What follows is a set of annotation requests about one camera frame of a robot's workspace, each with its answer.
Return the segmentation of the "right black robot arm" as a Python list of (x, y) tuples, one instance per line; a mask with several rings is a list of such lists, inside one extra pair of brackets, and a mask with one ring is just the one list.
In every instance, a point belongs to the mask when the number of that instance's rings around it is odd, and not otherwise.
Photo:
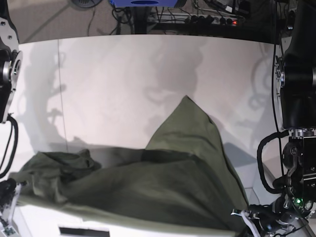
[[(23, 53), (19, 50), (19, 37), (8, 8), (8, 1), (0, 2), (0, 122), (10, 123), (8, 142), (13, 139), (12, 151), (0, 177), (4, 178), (9, 172), (15, 157), (18, 144), (18, 123), (9, 113), (10, 106), (16, 92), (18, 77), (23, 60)], [(22, 183), (12, 178), (0, 182), (0, 235), (2, 237), (20, 236), (13, 224), (13, 216)]]

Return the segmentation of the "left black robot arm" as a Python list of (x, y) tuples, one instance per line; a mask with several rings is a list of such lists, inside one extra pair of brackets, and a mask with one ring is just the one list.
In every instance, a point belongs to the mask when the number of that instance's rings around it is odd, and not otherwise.
[[(233, 210), (245, 223), (243, 237), (286, 237), (299, 231), (314, 214), (316, 201), (316, 3), (298, 1), (292, 39), (281, 57), (274, 57), (272, 105), (279, 107), (281, 123), (257, 148), (261, 182), (277, 199), (269, 205)], [(267, 183), (263, 148), (272, 140), (288, 137), (279, 148), (282, 175)]]

